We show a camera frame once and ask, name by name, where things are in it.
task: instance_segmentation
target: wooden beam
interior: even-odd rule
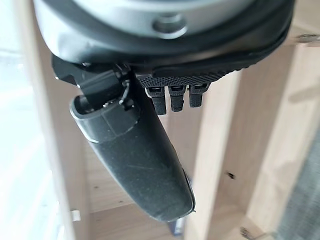
[[[186,221],[184,239],[206,240],[241,73],[211,84],[205,94],[192,187],[196,212]]]
[[[219,191],[225,192],[244,213],[255,190],[294,51],[294,46],[282,46],[242,72]]]
[[[45,45],[34,14],[32,0],[15,0],[25,66],[30,79],[46,151],[55,182],[65,228],[65,239],[88,240],[89,201],[84,138],[72,119],[69,104],[78,94],[76,87],[55,80],[51,52]],[[81,221],[72,222],[71,210],[79,210]]]
[[[320,48],[298,45],[247,216],[277,229],[320,120]]]

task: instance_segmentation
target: wooden plank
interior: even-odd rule
[[[294,51],[294,46],[283,46],[242,73],[219,191],[224,191],[244,213],[255,190]]]
[[[179,240],[166,223],[148,217],[131,204],[91,214],[92,240]]]
[[[234,204],[224,192],[217,193],[215,207],[211,219],[208,240],[240,240],[241,228],[246,228],[254,237],[263,232],[249,218],[239,206]]]
[[[45,45],[34,15],[31,0],[14,2],[28,77],[31,80],[44,134],[47,156],[59,200],[65,239],[89,239],[89,200],[84,138],[69,111],[76,87],[56,81],[51,67],[51,52]],[[72,222],[70,210],[79,210],[81,221]]]
[[[319,0],[296,0],[292,24],[310,34],[320,34],[319,9]]]
[[[233,72],[211,84],[204,96],[192,182],[196,212],[187,218],[186,240],[208,237],[240,74]]]
[[[320,119],[320,49],[299,45],[247,216],[263,231],[279,224]]]

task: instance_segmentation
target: wooden shelf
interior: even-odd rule
[[[241,228],[246,228],[253,236],[263,234],[229,196],[218,192],[208,240],[241,240]]]
[[[91,213],[91,240],[179,240],[135,204]]]

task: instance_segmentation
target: scratch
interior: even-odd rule
[[[137,165],[127,165],[127,167],[133,168],[133,169],[143,169],[143,170],[155,170],[156,169],[153,167],[137,166]]]

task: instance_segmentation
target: wooden frame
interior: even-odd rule
[[[85,147],[68,110],[77,89],[54,81],[32,1],[15,5],[66,238],[173,239],[167,226],[132,205]],[[294,41],[298,34],[320,33],[319,8],[317,0],[298,0],[284,46],[213,83],[201,109],[172,113],[167,106],[160,118],[196,196],[186,240],[233,240],[241,237],[240,227],[255,236],[276,230],[320,119],[320,48]],[[71,210],[80,210],[81,221],[72,222]]]

